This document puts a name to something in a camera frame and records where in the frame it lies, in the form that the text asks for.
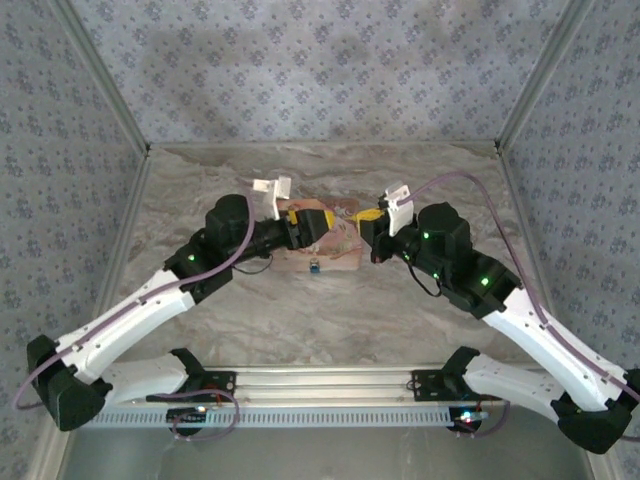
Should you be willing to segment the small controller board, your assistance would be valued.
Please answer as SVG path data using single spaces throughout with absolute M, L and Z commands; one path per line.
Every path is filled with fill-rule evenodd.
M 207 412 L 203 407 L 172 408 L 166 412 L 167 424 L 200 424 L 206 420 Z
M 453 428 L 462 431 L 476 431 L 482 422 L 489 418 L 489 413 L 472 409 L 471 407 L 451 407 L 449 414 L 453 422 Z

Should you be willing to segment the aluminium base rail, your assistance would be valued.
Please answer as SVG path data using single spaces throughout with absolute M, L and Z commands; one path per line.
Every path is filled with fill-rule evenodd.
M 236 374 L 234 396 L 244 407 L 405 406 L 414 402 L 407 388 L 417 365 L 258 365 L 207 366 Z

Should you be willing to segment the aluminium frame post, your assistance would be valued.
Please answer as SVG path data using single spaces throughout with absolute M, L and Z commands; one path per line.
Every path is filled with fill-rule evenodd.
M 146 157 L 148 143 L 72 3 L 70 0 L 46 1 L 69 41 L 84 62 L 95 86 L 114 114 L 124 136 L 137 153 Z
M 514 145 L 594 3 L 595 0 L 567 0 L 495 138 L 496 151 L 500 156 Z

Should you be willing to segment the aluminium table side rail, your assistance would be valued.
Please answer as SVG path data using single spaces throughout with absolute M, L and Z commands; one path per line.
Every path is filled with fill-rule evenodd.
M 131 185 L 129 197 L 125 204 L 120 227 L 115 237 L 103 282 L 98 292 L 95 308 L 92 312 L 93 318 L 100 316 L 108 310 L 118 295 L 118 288 L 124 269 L 128 263 L 133 229 L 149 177 L 149 171 L 149 153 L 145 153 L 140 159 L 136 175 Z
M 517 222 L 520 228 L 520 232 L 523 238 L 524 244 L 524 259 L 522 260 L 523 264 L 527 267 L 529 272 L 529 277 L 534 285 L 535 291 L 539 296 L 540 302 L 547 307 L 548 297 L 547 297 L 547 289 L 544 282 L 544 279 L 540 277 L 540 270 L 537 258 L 535 257 L 534 249 L 532 248 L 532 237 L 531 230 L 529 228 L 527 218 L 525 215 L 525 210 L 523 204 L 518 195 L 518 191 L 516 188 L 515 177 L 513 176 L 508 161 L 502 152 L 502 150 L 497 147 L 496 152 L 498 155 L 498 160 L 500 162 L 501 171 L 504 176 L 507 188 L 509 190 L 509 194 L 512 200 L 513 208 L 515 210 L 515 215 L 517 217 Z

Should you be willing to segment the grey metal sheet panel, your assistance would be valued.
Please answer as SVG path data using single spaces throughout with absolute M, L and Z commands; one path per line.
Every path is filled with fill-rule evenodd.
M 594 480 L 556 435 L 515 427 L 486 439 L 444 429 L 239 429 L 181 443 L 163 429 L 74 435 L 60 480 Z

